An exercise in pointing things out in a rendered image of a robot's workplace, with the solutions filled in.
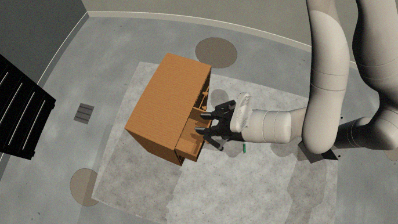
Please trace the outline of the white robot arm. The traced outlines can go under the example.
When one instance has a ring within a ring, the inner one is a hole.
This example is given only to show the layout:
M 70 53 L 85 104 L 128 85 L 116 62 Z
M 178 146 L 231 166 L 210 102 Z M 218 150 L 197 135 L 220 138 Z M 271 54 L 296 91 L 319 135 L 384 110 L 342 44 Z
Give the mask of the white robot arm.
M 240 93 L 230 121 L 246 142 L 287 144 L 301 136 L 314 154 L 366 147 L 398 147 L 398 14 L 395 0 L 356 0 L 358 19 L 352 51 L 362 80 L 379 94 L 379 109 L 339 125 L 348 83 L 349 47 L 335 0 L 306 0 L 312 40 L 307 107 L 291 111 L 252 110 Z M 371 120 L 372 119 L 372 120 Z

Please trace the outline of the brown wooden chest of drawers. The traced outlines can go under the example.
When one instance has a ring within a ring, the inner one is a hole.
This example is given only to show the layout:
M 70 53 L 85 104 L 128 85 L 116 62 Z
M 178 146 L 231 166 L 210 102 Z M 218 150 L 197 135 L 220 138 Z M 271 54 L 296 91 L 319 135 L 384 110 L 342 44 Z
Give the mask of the brown wooden chest of drawers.
M 149 153 L 182 166 L 175 147 L 211 67 L 167 53 L 125 129 Z

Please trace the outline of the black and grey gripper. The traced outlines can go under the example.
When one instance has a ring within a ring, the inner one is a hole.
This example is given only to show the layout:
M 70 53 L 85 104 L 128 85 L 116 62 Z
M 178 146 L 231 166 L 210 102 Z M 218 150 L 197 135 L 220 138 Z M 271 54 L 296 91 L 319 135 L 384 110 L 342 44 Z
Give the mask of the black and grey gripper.
M 241 132 L 232 132 L 230 130 L 230 121 L 234 113 L 235 106 L 236 102 L 234 100 L 217 105 L 214 111 L 204 112 L 200 117 L 204 120 L 219 120 L 218 124 L 211 126 L 210 128 L 195 127 L 198 134 L 204 135 L 203 139 L 220 151 L 224 149 L 223 145 L 231 140 L 245 142 Z M 222 139 L 213 140 L 211 136 L 221 136 Z

